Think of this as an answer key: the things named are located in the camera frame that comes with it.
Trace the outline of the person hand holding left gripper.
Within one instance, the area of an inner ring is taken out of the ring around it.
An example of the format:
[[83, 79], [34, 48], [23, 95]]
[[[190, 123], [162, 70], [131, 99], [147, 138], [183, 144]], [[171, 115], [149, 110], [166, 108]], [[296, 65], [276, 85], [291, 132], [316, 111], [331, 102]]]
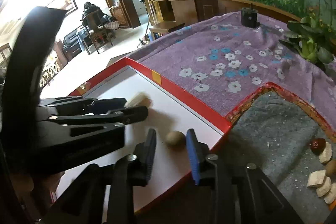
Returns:
[[10, 175], [19, 204], [30, 222], [37, 223], [46, 215], [55, 201], [57, 187], [64, 175], [63, 171], [36, 182], [23, 174]]

